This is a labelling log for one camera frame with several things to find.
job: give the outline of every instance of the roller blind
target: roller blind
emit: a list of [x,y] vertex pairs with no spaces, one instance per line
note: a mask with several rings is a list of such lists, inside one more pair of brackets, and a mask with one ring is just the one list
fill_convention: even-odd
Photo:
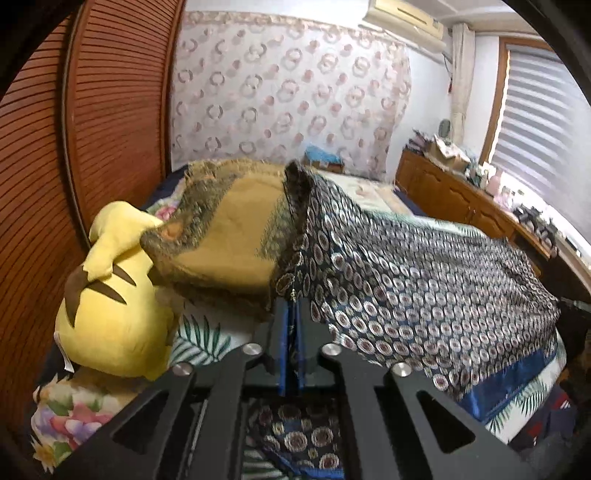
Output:
[[591,109],[572,75],[552,52],[509,46],[504,109],[491,162],[559,211],[591,240]]

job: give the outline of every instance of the black bracket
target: black bracket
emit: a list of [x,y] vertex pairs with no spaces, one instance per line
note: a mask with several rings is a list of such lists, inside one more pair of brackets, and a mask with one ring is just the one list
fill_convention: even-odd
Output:
[[[56,480],[238,480],[249,401],[277,395],[285,320],[219,363],[170,368],[55,471]],[[299,311],[309,312],[300,304]],[[301,315],[299,375],[305,391],[337,398],[347,480],[529,480],[509,447],[408,364],[388,370],[332,344],[325,325]]]

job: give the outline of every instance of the window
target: window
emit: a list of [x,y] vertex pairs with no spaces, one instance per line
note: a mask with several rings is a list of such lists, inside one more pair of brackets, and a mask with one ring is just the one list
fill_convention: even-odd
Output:
[[501,37],[495,102],[480,161],[501,168],[503,183],[529,193],[529,203],[591,256],[589,137],[591,107],[549,46]]

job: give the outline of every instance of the wall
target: wall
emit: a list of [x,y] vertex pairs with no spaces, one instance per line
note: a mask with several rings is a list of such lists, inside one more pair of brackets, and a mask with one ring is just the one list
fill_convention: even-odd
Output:
[[[358,28],[366,14],[367,0],[187,0],[186,10],[251,11],[290,15]],[[392,134],[387,158],[388,177],[394,178],[404,145],[413,128],[433,132],[450,116],[447,95],[449,75],[443,64],[408,49],[412,92],[407,111]]]
[[476,59],[472,93],[466,113],[464,146],[480,157],[495,99],[499,67],[499,37],[476,36]]

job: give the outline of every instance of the dresser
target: dresser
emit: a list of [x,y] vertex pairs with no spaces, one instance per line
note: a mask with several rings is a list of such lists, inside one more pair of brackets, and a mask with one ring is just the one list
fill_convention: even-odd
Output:
[[473,225],[491,238],[508,238],[525,251],[538,276],[551,258],[550,250],[489,195],[444,166],[404,150],[395,182],[429,217]]

